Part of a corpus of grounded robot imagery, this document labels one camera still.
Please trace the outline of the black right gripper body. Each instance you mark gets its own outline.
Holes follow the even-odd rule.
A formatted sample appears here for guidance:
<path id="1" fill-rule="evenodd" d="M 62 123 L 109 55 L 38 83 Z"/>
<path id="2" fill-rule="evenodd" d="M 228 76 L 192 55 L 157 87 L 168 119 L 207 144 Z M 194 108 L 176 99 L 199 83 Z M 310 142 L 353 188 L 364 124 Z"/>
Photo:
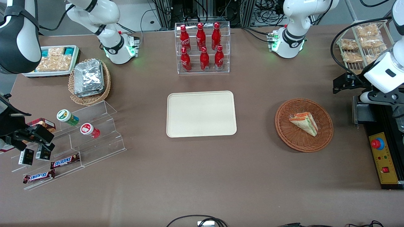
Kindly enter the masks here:
<path id="1" fill-rule="evenodd" d="M 26 124 L 26 116 L 31 113 L 22 112 L 10 102 L 11 94 L 1 94 L 0 138 L 3 144 L 18 144 L 29 141 L 31 135 Z"/>

